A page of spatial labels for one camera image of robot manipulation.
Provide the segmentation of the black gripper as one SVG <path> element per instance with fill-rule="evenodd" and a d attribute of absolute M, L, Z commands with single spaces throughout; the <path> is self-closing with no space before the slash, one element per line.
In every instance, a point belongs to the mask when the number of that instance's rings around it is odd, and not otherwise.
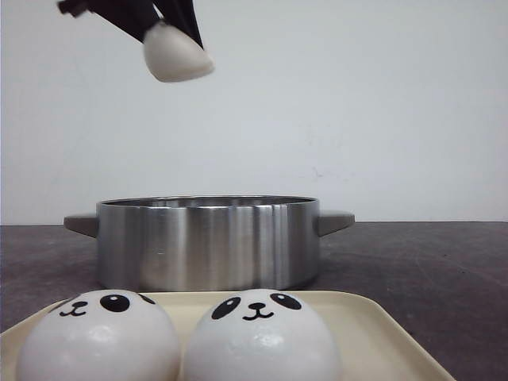
<path fill-rule="evenodd" d="M 132 0 L 132 1 L 58 1 L 62 14 L 79 17 L 84 12 L 96 13 L 134 39 L 143 42 L 144 35 L 159 23 L 158 9 L 166 24 L 188 35 L 201 49 L 202 38 L 194 12 L 194 3 L 187 0 Z"/>

